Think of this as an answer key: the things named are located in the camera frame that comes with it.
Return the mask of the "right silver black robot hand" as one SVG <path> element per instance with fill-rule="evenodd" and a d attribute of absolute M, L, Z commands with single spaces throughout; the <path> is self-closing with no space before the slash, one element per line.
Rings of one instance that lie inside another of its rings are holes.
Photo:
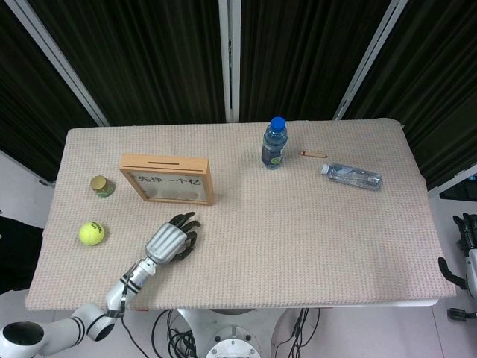
<path fill-rule="evenodd" d="M 467 290 L 470 296 L 476 299 L 476 214 L 463 213 L 452 217 L 457 224 L 461 238 L 458 247 L 464 253 L 466 277 L 454 275 L 443 257 L 437 259 L 443 277 L 457 287 Z"/>

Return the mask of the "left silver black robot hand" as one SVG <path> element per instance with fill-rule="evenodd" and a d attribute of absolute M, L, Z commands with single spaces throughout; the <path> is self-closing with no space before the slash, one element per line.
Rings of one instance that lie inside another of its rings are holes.
<path fill-rule="evenodd" d="M 179 214 L 163 224 L 145 246 L 147 257 L 157 265 L 185 259 L 195 249 L 201 224 L 192 217 L 195 212 Z"/>

